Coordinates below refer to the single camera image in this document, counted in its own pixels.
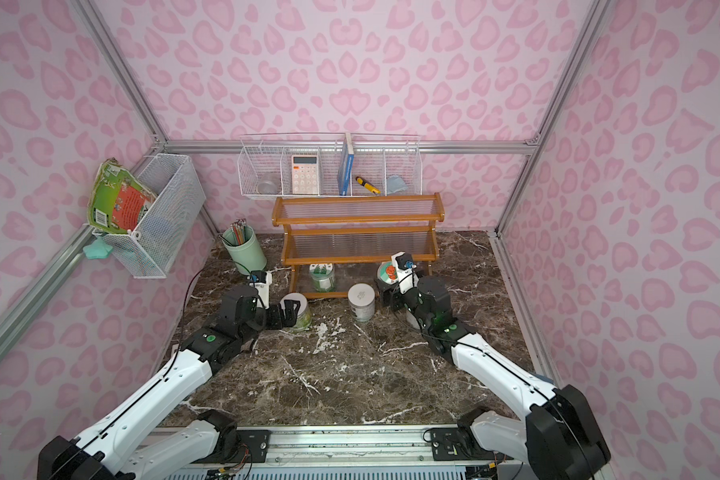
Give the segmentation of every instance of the barcode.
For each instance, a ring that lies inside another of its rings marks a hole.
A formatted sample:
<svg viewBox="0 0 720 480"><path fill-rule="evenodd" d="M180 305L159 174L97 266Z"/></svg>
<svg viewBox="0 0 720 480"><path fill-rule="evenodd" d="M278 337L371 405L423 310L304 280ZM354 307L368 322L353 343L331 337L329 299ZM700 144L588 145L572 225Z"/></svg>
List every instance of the barcode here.
<svg viewBox="0 0 720 480"><path fill-rule="evenodd" d="M94 209L94 216L96 217L96 223L98 225L104 225L108 226L109 224L106 222L106 213L99 210L98 208Z"/></svg>

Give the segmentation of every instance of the yellow box cutter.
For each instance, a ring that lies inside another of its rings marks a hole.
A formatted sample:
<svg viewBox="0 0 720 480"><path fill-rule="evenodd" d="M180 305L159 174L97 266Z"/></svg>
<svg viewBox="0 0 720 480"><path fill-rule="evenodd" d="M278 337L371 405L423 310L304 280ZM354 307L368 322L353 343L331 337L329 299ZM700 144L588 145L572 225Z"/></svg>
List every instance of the yellow box cutter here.
<svg viewBox="0 0 720 480"><path fill-rule="evenodd" d="M355 180L356 180L360 185L362 185L363 187L367 188L368 191L370 191L370 192L372 192L372 193L374 193L374 194L376 194L376 195L380 195L380 194L382 193L381 190L379 190L378 188L374 187L374 186L373 186L372 184L370 184L369 182L365 181L365 178L363 178L363 177L355 177Z"/></svg>

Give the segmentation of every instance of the blue book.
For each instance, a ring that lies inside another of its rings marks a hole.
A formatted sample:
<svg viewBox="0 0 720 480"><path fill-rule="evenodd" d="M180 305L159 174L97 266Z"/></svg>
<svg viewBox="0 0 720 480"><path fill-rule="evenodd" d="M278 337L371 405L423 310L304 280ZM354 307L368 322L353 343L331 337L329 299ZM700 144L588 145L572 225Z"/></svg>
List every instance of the blue book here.
<svg viewBox="0 0 720 480"><path fill-rule="evenodd" d="M349 192L349 182L352 178L352 163L355 161L355 148L352 146L352 136L349 132L346 135L346 152L342 162L342 167L338 170L338 192L341 196L346 196Z"/></svg>

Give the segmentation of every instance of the wire shelf organizer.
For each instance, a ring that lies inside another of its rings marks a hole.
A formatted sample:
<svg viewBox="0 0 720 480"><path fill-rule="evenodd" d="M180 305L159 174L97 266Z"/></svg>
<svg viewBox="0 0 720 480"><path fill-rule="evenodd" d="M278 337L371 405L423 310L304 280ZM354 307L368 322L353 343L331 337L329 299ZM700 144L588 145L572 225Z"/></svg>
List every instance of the wire shelf organizer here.
<svg viewBox="0 0 720 480"><path fill-rule="evenodd" d="M419 136L359 134L352 136L355 159L348 197L373 196L355 181L363 177L386 195L422 194L422 155ZM374 146L374 140L396 140L393 147ZM240 138L242 151L237 159L240 193L251 198L340 197L338 172L346 154L344 134L252 134ZM318 158L318 194L296 195L291 186L291 156ZM402 178L405 190L391 191L388 179Z"/></svg>
<svg viewBox="0 0 720 480"><path fill-rule="evenodd" d="M99 235L135 278L166 278L206 196L186 155L155 155L136 178L155 203L131 233Z"/></svg>

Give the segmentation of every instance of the book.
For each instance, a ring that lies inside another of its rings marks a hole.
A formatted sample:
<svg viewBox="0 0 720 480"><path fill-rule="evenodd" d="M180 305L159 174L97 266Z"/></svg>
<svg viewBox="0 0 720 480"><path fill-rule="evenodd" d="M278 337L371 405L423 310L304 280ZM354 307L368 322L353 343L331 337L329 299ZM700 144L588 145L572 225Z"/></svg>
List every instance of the book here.
<svg viewBox="0 0 720 480"><path fill-rule="evenodd" d="M134 230L157 195L110 158L99 167L88 200L88 224L108 234Z"/></svg>
<svg viewBox="0 0 720 480"><path fill-rule="evenodd" d="M352 164L355 161L355 148L352 146L352 135L345 133L346 145L343 152L342 166L338 169L338 193L346 196L349 191L349 182L352 178Z"/></svg>

